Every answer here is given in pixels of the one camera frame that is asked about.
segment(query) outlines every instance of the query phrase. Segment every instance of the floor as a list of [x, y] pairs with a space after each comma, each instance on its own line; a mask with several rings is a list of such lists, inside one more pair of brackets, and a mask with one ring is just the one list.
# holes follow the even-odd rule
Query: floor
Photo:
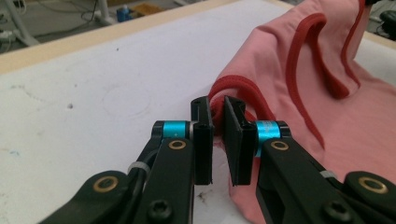
[[[149, 2], [163, 9], [172, 9], [181, 7], [181, 4], [176, 2], [193, 3], [197, 1], [202, 0], [131, 0], [132, 3], [128, 4], [128, 7]], [[303, 2], [303, 0], [281, 1], [292, 5]], [[94, 11], [99, 11], [95, 0], [33, 0], [26, 6], [26, 8], [19, 9], [21, 19], [29, 33], [40, 43], [104, 27], [92, 15]], [[117, 8], [120, 7], [110, 7], [110, 16], [116, 18]], [[378, 27], [381, 25], [381, 20], [378, 18], [379, 13], [387, 9], [396, 10], [396, 1], [383, 0], [373, 6], [367, 31], [378, 33]], [[4, 0], [0, 0], [0, 30], [14, 29], [15, 24], [5, 10]], [[26, 48], [26, 46], [18, 39], [9, 41], [9, 39], [1, 40], [0, 38], [0, 53], [23, 48]]]

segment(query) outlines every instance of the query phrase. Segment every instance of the white table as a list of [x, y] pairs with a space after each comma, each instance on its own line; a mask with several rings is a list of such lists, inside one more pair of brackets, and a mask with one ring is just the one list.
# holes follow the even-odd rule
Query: white table
[[[190, 119], [250, 31], [286, 9], [212, 0], [0, 57], [0, 223], [36, 223], [90, 176], [126, 172], [155, 120]], [[394, 44], [367, 35], [358, 61], [396, 84]], [[214, 185], [196, 187], [194, 223], [247, 223]]]

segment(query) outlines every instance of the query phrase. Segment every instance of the gray floor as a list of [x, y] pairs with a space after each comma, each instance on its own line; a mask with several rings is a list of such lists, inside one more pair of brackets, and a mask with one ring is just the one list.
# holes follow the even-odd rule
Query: gray floor
[[[163, 9], [180, 7], [173, 0], [133, 1], [133, 7], [142, 2], [150, 2]], [[40, 43], [76, 35], [104, 27], [92, 17], [94, 0], [35, 0], [27, 4], [26, 12], [19, 10], [21, 19], [29, 33]], [[121, 6], [110, 7], [110, 16], [116, 19], [116, 10]], [[5, 3], [0, 0], [0, 30], [15, 30], [15, 24], [5, 10]], [[26, 48], [20, 41], [8, 41], [1, 44], [0, 53]]]

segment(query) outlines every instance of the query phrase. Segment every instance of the power plug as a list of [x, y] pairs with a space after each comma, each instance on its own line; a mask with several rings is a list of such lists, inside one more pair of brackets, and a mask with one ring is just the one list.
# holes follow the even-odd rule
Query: power plug
[[0, 42], [2, 43], [13, 42], [16, 38], [12, 31], [0, 31]]

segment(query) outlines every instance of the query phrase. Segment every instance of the pink garment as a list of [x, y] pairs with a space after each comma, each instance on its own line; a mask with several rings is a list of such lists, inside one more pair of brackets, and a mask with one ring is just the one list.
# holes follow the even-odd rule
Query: pink garment
[[[209, 93], [217, 134], [223, 96], [247, 103], [250, 120], [285, 120], [294, 139], [341, 181], [368, 171], [396, 182], [396, 89], [354, 57], [370, 7], [364, 0], [305, 0], [253, 30]], [[255, 188], [231, 187], [244, 216], [264, 223]]]

